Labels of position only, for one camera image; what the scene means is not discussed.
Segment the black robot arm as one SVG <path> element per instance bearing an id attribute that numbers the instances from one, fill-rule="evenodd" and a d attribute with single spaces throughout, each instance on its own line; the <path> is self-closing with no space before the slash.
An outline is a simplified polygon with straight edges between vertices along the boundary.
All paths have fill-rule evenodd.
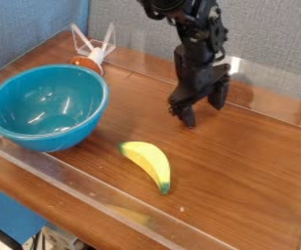
<path id="1" fill-rule="evenodd" d="M 223 43 L 229 29 L 222 24 L 217 0 L 138 0 L 146 15 L 167 20 L 177 28 L 181 45 L 174 50 L 178 85 L 169 97 L 169 111 L 189 128 L 195 126 L 193 105 L 209 98 L 215 109 L 226 102 L 230 64 L 214 65 L 225 59 Z"/>

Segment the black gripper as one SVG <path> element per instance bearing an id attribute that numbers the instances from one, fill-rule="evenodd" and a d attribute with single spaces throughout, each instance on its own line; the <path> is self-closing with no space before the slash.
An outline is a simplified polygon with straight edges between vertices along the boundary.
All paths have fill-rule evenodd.
<path id="1" fill-rule="evenodd" d="M 202 98 L 209 98 L 209 103 L 217 110 L 223 108 L 229 92 L 229 69 L 230 65 L 225 63 L 182 71 L 178 86 L 169 97 L 169 110 L 189 128 L 195 127 L 193 105 Z"/>

